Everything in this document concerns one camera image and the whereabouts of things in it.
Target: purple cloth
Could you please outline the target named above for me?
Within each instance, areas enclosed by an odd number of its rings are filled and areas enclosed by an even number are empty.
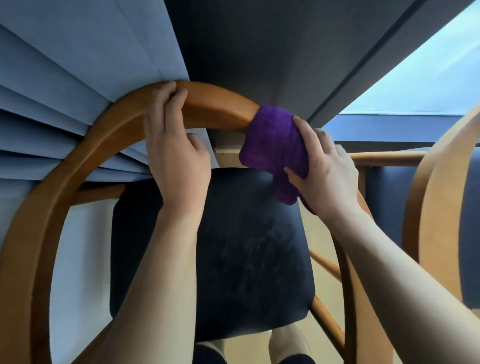
[[[293,114],[274,107],[262,106],[250,123],[240,162],[273,174],[275,196],[287,205],[296,203],[300,192],[288,181],[283,170],[289,167],[300,177],[308,175],[308,154],[303,138],[293,122]],[[303,204],[313,211],[301,197]]]

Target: dark blue chair cushion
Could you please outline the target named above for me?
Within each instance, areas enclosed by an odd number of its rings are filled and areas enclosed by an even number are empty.
[[[390,239],[401,246],[403,215],[416,167],[369,169],[366,202],[373,218]],[[459,261],[464,304],[480,308],[480,148],[475,148],[463,196]]]
[[[197,240],[195,340],[225,339],[303,319],[315,295],[298,203],[275,199],[260,170],[212,170]],[[110,312],[120,309],[150,241],[162,197],[130,183],[113,212]]]

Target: forearm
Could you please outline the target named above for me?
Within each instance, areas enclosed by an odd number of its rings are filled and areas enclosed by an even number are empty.
[[[363,211],[329,224],[404,363],[478,363],[480,325]]]
[[[191,363],[199,219],[163,207],[97,363]]]

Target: black leather seat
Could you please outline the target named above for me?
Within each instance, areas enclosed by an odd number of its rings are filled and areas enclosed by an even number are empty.
[[[298,203],[275,199],[272,176],[212,170],[197,241],[195,340],[261,332],[303,319],[315,295]],[[162,196],[153,179],[130,183],[115,205],[110,311],[120,309],[152,235]]]

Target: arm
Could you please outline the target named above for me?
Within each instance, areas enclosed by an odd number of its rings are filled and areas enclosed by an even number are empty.
[[[324,131],[295,119],[310,169],[290,182],[349,256],[404,363],[479,363],[480,321],[393,243],[357,202],[358,172]]]
[[[171,82],[145,113],[148,162],[164,204],[149,246],[95,363],[191,363],[195,334],[197,230],[210,157],[185,134],[187,97]]]

